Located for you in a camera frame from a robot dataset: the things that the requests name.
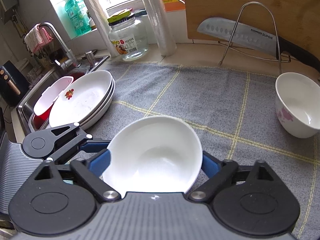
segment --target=pink flower pattern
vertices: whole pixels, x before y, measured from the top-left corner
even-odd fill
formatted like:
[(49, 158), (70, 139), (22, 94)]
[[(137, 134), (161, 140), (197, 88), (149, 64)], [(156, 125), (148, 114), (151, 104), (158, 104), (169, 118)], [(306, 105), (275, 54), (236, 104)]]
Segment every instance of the pink flower pattern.
[(278, 116), (278, 118), (279, 118), (279, 119), (281, 119), (281, 118), (282, 118), (281, 111), (277, 112), (277, 116)]
[(283, 118), (284, 118), (284, 119), (287, 119), (287, 120), (293, 122), (293, 117), (292, 117), (292, 115), (291, 115), (289, 112), (287, 112), (287, 110), (286, 110), (284, 107), (281, 109), (281, 111), (282, 111), (282, 115), (283, 115)]

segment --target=yellow grid line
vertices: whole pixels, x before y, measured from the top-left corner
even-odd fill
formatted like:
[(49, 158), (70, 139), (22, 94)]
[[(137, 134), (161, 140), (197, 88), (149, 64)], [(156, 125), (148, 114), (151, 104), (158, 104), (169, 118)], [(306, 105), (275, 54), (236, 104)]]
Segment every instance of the yellow grid line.
[[(112, 104), (120, 104), (120, 105), (126, 106), (126, 107), (128, 107), (128, 108), (130, 108), (132, 110), (144, 113), (144, 114), (148, 112), (147, 109), (134, 106), (134, 105), (129, 104), (129, 103), (125, 102), (125, 101), (113, 101)], [(150, 115), (164, 115), (164, 114), (151, 111)], [(228, 139), (231, 139), (231, 140), (234, 138), (234, 134), (222, 132), (222, 131), (213, 129), (213, 128), (209, 127), (209, 126), (202, 125), (202, 124), (199, 124), (199, 123), (196, 123), (196, 122), (193, 122), (193, 121), (189, 121), (189, 120), (186, 120), (186, 119), (182, 119), (182, 120), (185, 121), (186, 123), (188, 123), (193, 128), (196, 128), (196, 129), (199, 129), (199, 130), (205, 130), (205, 131), (207, 131), (207, 132), (209, 132), (209, 133), (211, 133), (213, 135), (217, 135), (217, 136), (220, 136), (220, 137), (228, 138)], [(320, 165), (320, 161), (318, 161), (318, 160), (315, 161), (312, 158), (301, 156), (299, 154), (296, 154), (296, 153), (293, 153), (293, 152), (289, 152), (289, 151), (286, 151), (286, 150), (283, 150), (283, 149), (280, 149), (280, 148), (277, 148), (277, 147), (274, 147), (274, 146), (270, 146), (270, 145), (266, 145), (266, 144), (263, 144), (263, 143), (255, 142), (255, 141), (252, 141), (252, 140), (248, 140), (246, 138), (238, 137), (238, 142), (241, 142), (241, 143), (244, 143), (244, 144), (247, 144), (247, 145), (250, 145), (250, 146), (255, 146), (255, 147), (263, 149), (263, 150), (268, 150), (268, 151), (271, 151), (271, 152), (279, 153), (281, 155), (284, 155), (284, 156), (287, 156), (287, 157), (291, 157), (291, 158), (297, 159), (299, 161), (304, 161), (304, 162), (307, 162), (307, 163)]]
[(146, 112), (146, 114), (144, 115), (144, 117), (147, 117), (150, 112), (152, 111), (152, 109), (156, 106), (156, 104), (159, 102), (160, 98), (163, 96), (163, 94), (167, 91), (167, 89), (171, 86), (171, 84), (173, 83), (173, 81), (176, 79), (176, 77), (179, 75), (180, 73), (180, 66), (178, 67), (177, 72), (175, 73), (175, 75), (172, 77), (172, 79), (169, 81), (169, 83), (164, 87), (164, 89), (160, 92), (160, 94), (157, 96), (156, 100), (153, 102), (153, 104), (150, 106), (150, 108), (148, 109), (148, 112)]
[[(314, 139), (315, 160), (317, 160), (317, 137), (314, 136), (314, 138), (315, 138)], [(304, 216), (303, 223), (302, 223), (301, 228), (299, 230), (298, 239), (301, 237), (302, 232), (304, 230), (304, 227), (308, 221), (308, 217), (309, 217), (310, 210), (311, 210), (311, 204), (312, 204), (312, 200), (313, 200), (313, 194), (315, 192), (316, 177), (317, 177), (317, 164), (315, 163), (313, 165), (313, 177), (312, 177), (312, 184), (311, 184), (311, 189), (310, 189), (310, 197), (309, 197), (309, 201), (308, 201), (308, 206), (307, 206), (306, 214)]]
[(236, 145), (237, 145), (237, 142), (239, 139), (239, 134), (240, 134), (242, 121), (243, 121), (243, 117), (244, 117), (245, 106), (246, 106), (247, 100), (248, 100), (249, 83), (250, 83), (250, 74), (249, 74), (249, 72), (247, 72), (247, 80), (246, 80), (245, 87), (244, 87), (244, 95), (243, 95), (242, 106), (241, 106), (241, 110), (240, 110), (238, 123), (236, 126), (236, 132), (235, 132), (235, 136), (232, 140), (231, 148), (230, 148), (228, 155), (227, 155), (227, 159), (230, 159), (230, 160), (233, 157), (233, 153), (235, 152)]
[(122, 74), (122, 76), (119, 77), (115, 82), (117, 82), (117, 81), (119, 81), (120, 79), (122, 79), (122, 78), (124, 77), (124, 75), (129, 71), (129, 69), (131, 68), (131, 66), (134, 65), (134, 64), (135, 64), (135, 62), (134, 62), (133, 64), (129, 65), (129, 67), (127, 68), (127, 70), (126, 70), (126, 71)]

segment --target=jar lid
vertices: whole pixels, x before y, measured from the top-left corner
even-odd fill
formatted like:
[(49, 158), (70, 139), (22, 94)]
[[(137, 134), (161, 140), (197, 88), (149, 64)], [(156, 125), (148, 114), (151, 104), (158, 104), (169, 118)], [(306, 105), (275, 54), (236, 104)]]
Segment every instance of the jar lid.
[(130, 14), (129, 16), (127, 16), (127, 17), (124, 17), (124, 18), (122, 18), (122, 19), (120, 19), (120, 20), (118, 20), (118, 21), (109, 23), (109, 26), (116, 25), (116, 24), (118, 24), (118, 23), (121, 23), (121, 22), (124, 22), (124, 21), (126, 21), (126, 20), (129, 20), (129, 19), (131, 19), (131, 18), (133, 18), (133, 17), (134, 17), (134, 13), (131, 13), (131, 14)]
[(135, 17), (141, 17), (141, 16), (144, 16), (144, 15), (147, 15), (146, 9), (136, 10), (136, 11), (133, 11), (133, 13), (134, 13)]
[(131, 14), (131, 11), (129, 9), (120, 10), (118, 12), (115, 12), (113, 15), (111, 15), (108, 18), (108, 23), (114, 23), (119, 20), (122, 20), (123, 18), (128, 17)]

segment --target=pink floral bowl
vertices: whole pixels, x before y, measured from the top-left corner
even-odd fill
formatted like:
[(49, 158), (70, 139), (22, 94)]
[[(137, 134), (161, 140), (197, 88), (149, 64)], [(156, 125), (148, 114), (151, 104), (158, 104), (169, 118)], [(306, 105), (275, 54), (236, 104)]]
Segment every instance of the pink floral bowl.
[(276, 114), (284, 129), (298, 138), (320, 130), (320, 87), (298, 73), (283, 73), (276, 80)]

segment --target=white dish with flower decal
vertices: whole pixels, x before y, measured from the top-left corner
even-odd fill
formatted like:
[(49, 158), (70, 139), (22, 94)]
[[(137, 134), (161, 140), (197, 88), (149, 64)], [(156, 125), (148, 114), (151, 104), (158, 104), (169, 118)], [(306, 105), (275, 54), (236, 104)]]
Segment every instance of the white dish with flower decal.
[(320, 131), (320, 87), (298, 73), (283, 73), (276, 80), (276, 114), (284, 129), (298, 138)]
[(77, 79), (54, 103), (49, 116), (50, 126), (81, 123), (92, 116), (106, 99), (111, 85), (112, 75), (106, 70), (97, 70)]

